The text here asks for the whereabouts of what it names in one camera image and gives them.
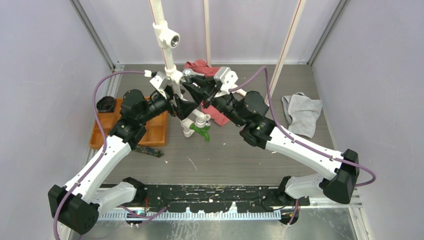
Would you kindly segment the chrome water faucet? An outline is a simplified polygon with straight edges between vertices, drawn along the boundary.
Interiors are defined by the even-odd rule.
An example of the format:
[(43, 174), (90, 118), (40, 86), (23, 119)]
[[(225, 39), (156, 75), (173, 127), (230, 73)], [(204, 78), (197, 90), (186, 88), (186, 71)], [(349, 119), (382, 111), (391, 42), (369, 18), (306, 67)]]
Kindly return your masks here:
[(202, 73), (195, 72), (191, 68), (186, 68), (182, 71), (183, 79), (185, 83), (192, 83), (193, 78), (204, 78), (205, 75)]

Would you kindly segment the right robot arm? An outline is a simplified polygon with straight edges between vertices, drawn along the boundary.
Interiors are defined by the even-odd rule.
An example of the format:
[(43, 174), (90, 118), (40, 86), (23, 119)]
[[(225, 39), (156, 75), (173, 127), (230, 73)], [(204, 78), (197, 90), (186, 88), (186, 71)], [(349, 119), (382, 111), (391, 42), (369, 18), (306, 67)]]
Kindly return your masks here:
[(266, 116), (269, 106), (258, 91), (248, 91), (240, 100), (231, 93), (217, 96), (221, 84), (204, 76), (186, 77), (182, 85), (197, 104), (216, 108), (242, 127), (239, 134), (250, 146), (283, 154), (316, 172), (284, 177), (277, 189), (281, 204), (288, 206), (296, 199), (311, 196), (325, 196), (345, 205), (351, 202), (359, 176), (359, 169), (354, 166), (359, 162), (355, 151), (327, 149), (284, 130)]

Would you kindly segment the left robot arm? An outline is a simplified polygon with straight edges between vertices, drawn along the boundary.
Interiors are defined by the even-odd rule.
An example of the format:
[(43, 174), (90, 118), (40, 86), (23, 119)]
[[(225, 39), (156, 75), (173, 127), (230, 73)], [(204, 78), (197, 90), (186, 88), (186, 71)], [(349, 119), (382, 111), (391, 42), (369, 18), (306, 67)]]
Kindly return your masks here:
[(88, 233), (99, 216), (126, 203), (141, 206), (147, 192), (145, 185), (127, 177), (118, 185), (98, 193), (98, 189), (116, 165), (134, 150), (147, 132), (146, 123), (164, 112), (180, 119), (188, 117), (200, 104), (182, 100), (172, 93), (146, 99), (138, 89), (127, 91), (120, 105), (121, 117), (103, 140), (103, 146), (87, 165), (64, 186), (54, 185), (48, 192), (51, 214), (79, 235)]

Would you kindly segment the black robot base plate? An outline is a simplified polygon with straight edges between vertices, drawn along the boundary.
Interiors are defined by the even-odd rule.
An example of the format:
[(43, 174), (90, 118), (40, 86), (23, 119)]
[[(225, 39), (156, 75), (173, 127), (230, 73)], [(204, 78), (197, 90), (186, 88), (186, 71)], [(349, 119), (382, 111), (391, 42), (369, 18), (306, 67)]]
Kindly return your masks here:
[(126, 208), (141, 208), (169, 213), (269, 213), (285, 207), (292, 209), (294, 200), (285, 199), (276, 186), (259, 185), (158, 185), (145, 187), (146, 196), (125, 203)]

